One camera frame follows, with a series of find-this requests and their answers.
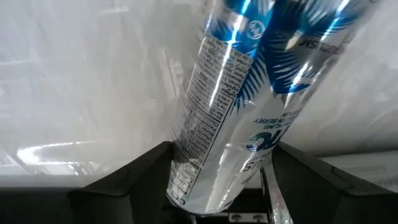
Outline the white glossy table sheet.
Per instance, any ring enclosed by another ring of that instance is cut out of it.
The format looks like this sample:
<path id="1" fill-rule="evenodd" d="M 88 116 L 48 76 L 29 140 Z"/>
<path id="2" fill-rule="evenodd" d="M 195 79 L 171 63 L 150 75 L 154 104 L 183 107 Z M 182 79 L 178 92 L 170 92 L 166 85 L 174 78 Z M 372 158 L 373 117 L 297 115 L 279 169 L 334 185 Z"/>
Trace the white glossy table sheet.
<path id="1" fill-rule="evenodd" d="M 223 0 L 0 0 L 0 188 L 84 187 L 169 138 Z M 398 0 L 374 0 L 284 141 L 398 192 Z"/>

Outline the tall silver blue can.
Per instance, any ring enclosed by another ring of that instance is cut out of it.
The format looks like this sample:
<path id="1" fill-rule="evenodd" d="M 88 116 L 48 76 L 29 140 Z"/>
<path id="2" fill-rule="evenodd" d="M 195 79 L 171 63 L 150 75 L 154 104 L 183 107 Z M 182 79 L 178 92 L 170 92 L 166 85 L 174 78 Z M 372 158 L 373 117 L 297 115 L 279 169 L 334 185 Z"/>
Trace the tall silver blue can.
<path id="1" fill-rule="evenodd" d="M 218 213 L 260 169 L 380 0 L 204 0 L 167 196 Z"/>

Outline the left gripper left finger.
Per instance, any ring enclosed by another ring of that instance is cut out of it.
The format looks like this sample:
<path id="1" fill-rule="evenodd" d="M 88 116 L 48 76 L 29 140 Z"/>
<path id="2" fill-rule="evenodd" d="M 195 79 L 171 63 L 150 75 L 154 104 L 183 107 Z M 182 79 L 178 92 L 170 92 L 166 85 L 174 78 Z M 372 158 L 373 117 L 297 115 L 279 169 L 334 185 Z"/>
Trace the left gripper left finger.
<path id="1" fill-rule="evenodd" d="M 0 187 L 0 224 L 163 224 L 171 160 L 164 141 L 85 187 Z"/>

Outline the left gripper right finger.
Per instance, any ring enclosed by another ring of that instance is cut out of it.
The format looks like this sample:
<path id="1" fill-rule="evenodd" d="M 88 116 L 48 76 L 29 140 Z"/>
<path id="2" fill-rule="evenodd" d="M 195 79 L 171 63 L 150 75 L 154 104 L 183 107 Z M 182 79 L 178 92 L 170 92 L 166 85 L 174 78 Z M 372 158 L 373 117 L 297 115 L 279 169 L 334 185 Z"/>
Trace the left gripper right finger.
<path id="1" fill-rule="evenodd" d="M 288 144 L 273 150 L 272 165 L 294 224 L 398 224 L 398 193 Z"/>

